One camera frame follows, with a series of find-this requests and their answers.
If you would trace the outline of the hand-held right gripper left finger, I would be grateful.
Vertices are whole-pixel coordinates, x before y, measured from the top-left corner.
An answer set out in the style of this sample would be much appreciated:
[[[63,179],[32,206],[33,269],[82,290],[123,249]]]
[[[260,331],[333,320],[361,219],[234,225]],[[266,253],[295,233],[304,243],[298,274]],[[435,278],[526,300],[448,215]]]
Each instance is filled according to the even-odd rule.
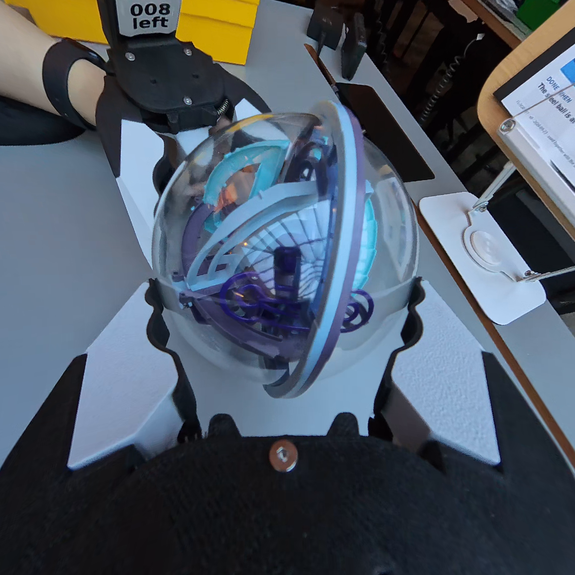
[[[68,467],[126,447],[151,459],[202,437],[197,403],[153,282],[144,282],[87,349]]]

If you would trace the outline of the clear plastic maze ball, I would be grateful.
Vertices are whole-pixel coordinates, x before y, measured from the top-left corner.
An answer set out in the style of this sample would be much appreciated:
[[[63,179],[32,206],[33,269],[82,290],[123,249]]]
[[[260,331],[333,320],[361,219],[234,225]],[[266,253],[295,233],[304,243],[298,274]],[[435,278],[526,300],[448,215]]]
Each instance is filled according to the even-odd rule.
[[[276,399],[357,363],[416,277],[412,201],[345,105],[209,135],[159,200],[153,270],[190,347]]]

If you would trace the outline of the green box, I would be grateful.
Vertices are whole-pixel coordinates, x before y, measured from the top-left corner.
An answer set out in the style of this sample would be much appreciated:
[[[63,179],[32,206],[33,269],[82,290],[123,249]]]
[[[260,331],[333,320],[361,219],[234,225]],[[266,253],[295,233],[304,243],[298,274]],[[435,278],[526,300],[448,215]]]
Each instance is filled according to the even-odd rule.
[[[518,1],[516,17],[535,31],[567,1]]]

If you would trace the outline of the white document stand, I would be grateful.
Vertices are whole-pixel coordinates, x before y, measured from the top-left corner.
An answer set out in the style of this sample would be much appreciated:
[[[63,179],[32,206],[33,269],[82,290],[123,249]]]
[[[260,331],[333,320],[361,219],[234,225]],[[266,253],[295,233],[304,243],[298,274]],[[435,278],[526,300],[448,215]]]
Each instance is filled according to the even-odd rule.
[[[478,306],[495,324],[507,325],[541,306],[543,279],[574,271],[539,274],[528,269],[488,204],[514,171],[521,174],[574,237],[574,137],[550,137],[527,125],[494,97],[496,89],[574,30],[574,1],[568,1],[515,48],[492,72],[478,101],[482,127],[508,161],[479,197],[466,191],[424,197],[419,212]]]

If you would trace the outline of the person's left hand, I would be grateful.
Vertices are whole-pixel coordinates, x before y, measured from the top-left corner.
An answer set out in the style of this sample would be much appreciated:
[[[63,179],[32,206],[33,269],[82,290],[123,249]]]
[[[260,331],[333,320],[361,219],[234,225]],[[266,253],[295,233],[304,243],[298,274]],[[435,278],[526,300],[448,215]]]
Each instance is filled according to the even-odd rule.
[[[68,74],[68,97],[74,110],[90,125],[96,125],[98,99],[105,86],[106,72],[90,61],[77,60]]]

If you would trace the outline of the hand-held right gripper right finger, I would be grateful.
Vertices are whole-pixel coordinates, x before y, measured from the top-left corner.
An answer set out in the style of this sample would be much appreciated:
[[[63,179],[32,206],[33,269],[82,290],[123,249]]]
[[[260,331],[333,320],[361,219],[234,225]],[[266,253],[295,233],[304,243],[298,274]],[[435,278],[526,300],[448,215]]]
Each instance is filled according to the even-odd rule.
[[[413,453],[440,442],[495,466],[500,452],[484,349],[431,284],[418,278],[384,370],[369,435]]]

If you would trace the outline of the printed instruction sheet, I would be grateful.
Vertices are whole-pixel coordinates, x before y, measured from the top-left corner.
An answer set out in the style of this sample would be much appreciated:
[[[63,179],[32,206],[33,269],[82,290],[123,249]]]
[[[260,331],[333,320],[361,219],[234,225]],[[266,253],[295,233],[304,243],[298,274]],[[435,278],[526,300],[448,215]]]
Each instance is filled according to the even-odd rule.
[[[550,137],[574,137],[574,30],[494,92],[511,116]]]

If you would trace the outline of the person's left forearm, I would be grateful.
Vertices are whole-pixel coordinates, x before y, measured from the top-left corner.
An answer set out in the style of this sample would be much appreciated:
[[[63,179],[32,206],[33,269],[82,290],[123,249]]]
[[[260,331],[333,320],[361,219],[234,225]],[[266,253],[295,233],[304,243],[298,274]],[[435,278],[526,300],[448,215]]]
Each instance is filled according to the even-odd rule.
[[[1,2],[1,95],[52,114],[43,83],[43,62],[56,40]]]

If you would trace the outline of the black flat pad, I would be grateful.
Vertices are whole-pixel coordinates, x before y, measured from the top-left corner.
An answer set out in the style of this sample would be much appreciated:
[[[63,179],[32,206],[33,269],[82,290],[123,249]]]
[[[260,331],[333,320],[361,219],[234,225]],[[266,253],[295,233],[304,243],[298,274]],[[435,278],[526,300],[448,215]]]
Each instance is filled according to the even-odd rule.
[[[372,87],[337,82],[335,88],[341,103],[355,114],[365,136],[390,160],[404,182],[435,178],[433,171]]]

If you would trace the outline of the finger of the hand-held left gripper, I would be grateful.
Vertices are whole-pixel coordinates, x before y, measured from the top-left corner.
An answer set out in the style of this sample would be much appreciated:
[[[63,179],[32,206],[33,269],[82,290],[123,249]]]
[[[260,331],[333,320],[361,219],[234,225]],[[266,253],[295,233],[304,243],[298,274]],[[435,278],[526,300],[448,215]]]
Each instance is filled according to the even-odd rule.
[[[220,134],[275,135],[276,126],[270,122],[271,116],[270,111],[260,110],[243,98],[234,108],[236,122],[223,127]]]
[[[154,173],[164,157],[164,140],[147,125],[128,119],[121,121],[120,139],[116,182],[141,251],[153,265],[156,220],[165,201]]]

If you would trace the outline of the black rectangular block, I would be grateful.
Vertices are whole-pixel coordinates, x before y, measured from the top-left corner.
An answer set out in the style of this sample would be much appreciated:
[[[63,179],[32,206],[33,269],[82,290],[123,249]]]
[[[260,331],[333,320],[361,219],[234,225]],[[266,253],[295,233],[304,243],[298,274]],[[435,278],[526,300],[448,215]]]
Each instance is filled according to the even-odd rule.
[[[363,14],[356,12],[349,23],[341,47],[341,75],[351,81],[367,49],[367,34]]]

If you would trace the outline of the yellow box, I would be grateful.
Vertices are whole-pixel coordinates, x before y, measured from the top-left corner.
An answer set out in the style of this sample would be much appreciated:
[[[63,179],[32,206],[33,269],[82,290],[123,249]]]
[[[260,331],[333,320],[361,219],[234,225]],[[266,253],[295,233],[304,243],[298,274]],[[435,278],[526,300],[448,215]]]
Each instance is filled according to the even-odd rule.
[[[259,1],[182,1],[187,16],[253,28]]]
[[[107,44],[97,1],[7,1],[27,10],[32,21],[54,37]],[[193,43],[219,62],[245,65],[254,28],[179,15],[176,37]]]

